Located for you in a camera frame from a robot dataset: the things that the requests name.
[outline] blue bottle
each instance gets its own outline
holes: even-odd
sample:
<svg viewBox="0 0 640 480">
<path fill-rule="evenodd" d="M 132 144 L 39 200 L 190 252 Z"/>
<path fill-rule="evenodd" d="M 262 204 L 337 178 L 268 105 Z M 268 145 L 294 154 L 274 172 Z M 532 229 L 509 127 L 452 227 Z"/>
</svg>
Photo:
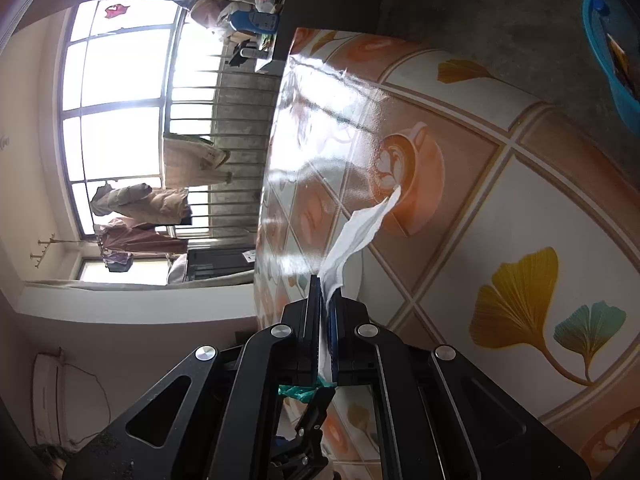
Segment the blue bottle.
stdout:
<svg viewBox="0 0 640 480">
<path fill-rule="evenodd" d="M 255 10 L 236 10 L 229 21 L 235 30 L 247 30 L 256 34 L 275 34 L 280 23 L 280 15 Z"/>
</svg>

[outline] glossy table surface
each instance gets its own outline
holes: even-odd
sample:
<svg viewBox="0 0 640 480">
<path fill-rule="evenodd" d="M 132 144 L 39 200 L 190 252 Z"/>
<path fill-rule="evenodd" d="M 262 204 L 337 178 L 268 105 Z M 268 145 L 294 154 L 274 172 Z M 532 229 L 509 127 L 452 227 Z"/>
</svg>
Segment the glossy table surface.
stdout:
<svg viewBox="0 0 640 480">
<path fill-rule="evenodd" d="M 299 29 L 262 196 L 262 326 L 305 297 L 353 211 L 397 184 L 350 260 L 351 297 L 408 344 L 455 346 L 597 475 L 640 419 L 637 190 L 551 105 L 474 62 Z M 343 478 L 381 477 L 366 387 L 338 389 L 323 447 Z"/>
</svg>

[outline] blue plastic tub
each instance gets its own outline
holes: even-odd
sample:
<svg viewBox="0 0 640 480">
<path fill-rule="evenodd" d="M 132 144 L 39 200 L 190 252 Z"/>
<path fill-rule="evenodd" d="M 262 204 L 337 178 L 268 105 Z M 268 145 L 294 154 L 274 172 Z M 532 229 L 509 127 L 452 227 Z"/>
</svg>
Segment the blue plastic tub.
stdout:
<svg viewBox="0 0 640 480">
<path fill-rule="evenodd" d="M 625 50 L 638 47 L 638 31 L 620 0 L 604 0 L 610 13 L 606 17 L 606 29 Z M 633 133 L 640 136 L 640 102 L 638 102 L 615 75 L 613 61 L 607 47 L 606 34 L 600 15 L 593 8 L 593 0 L 582 2 L 582 21 L 591 49 L 609 78 L 613 101 L 622 121 Z"/>
</svg>

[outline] teal ginkgo leaf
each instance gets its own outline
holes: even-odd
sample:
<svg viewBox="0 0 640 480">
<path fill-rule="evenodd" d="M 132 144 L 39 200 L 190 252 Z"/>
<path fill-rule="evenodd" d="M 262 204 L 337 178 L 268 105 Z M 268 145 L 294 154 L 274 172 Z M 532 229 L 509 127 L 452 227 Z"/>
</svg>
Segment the teal ginkgo leaf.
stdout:
<svg viewBox="0 0 640 480">
<path fill-rule="evenodd" d="M 584 359 L 584 373 L 588 381 L 589 366 L 596 352 L 600 350 L 626 319 L 624 310 L 609 306 L 605 301 L 578 308 L 562 323 L 556 325 L 554 339 L 566 349 L 576 352 Z"/>
<path fill-rule="evenodd" d="M 306 278 L 304 274 L 300 274 L 298 276 L 298 285 L 302 290 L 306 290 L 306 286 L 309 283 L 309 280 Z"/>
</svg>

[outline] metal screw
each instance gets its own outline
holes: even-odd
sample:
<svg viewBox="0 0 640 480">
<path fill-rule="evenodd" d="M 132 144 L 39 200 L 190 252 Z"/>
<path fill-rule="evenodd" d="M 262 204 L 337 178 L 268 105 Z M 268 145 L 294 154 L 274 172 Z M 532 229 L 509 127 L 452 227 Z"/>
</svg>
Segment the metal screw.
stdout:
<svg viewBox="0 0 640 480">
<path fill-rule="evenodd" d="M 358 334 L 363 337 L 374 337 L 378 335 L 378 327 L 369 323 L 358 327 Z"/>
<path fill-rule="evenodd" d="M 291 327 L 287 325 L 276 325 L 271 329 L 271 335 L 277 338 L 289 337 L 291 334 Z"/>
<path fill-rule="evenodd" d="M 436 348 L 436 357 L 443 361 L 451 361 L 456 357 L 456 351 L 447 345 L 438 346 Z"/>
<path fill-rule="evenodd" d="M 209 361 L 216 356 L 216 349 L 213 346 L 201 346 L 196 350 L 196 359 Z"/>
</svg>

